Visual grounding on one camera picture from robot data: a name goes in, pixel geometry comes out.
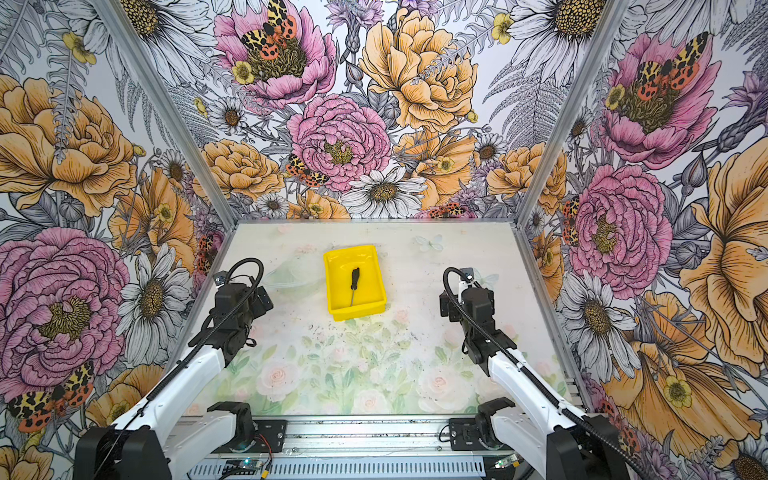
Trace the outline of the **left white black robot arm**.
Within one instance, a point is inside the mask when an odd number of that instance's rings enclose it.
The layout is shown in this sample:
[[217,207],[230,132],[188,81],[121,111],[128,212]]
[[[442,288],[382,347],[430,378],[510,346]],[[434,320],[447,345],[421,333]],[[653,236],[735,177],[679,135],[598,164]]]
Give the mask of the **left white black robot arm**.
[[249,448],[256,427],[248,404],[223,401],[192,423],[191,403],[246,346],[254,320],[273,303],[260,275],[236,283],[228,271],[188,353],[159,383],[107,427],[92,427],[75,449],[76,479],[181,479],[220,447]]

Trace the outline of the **black yellow screwdriver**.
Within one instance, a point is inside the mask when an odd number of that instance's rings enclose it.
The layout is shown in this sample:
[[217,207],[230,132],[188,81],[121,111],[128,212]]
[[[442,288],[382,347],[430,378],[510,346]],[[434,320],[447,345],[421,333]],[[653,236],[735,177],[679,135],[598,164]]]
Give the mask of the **black yellow screwdriver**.
[[356,267],[351,272],[350,306],[354,305],[355,295],[358,290],[359,279],[360,279],[360,268]]

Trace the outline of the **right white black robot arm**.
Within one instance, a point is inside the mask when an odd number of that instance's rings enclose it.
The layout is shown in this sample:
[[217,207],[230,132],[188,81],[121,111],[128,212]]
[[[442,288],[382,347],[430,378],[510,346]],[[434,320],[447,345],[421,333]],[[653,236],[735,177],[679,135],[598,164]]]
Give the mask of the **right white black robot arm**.
[[462,352],[505,394],[481,404],[475,422],[482,442],[507,446],[544,479],[628,479],[642,475],[603,416],[590,416],[557,393],[496,327],[494,292],[467,269],[442,274],[440,316],[461,325]]

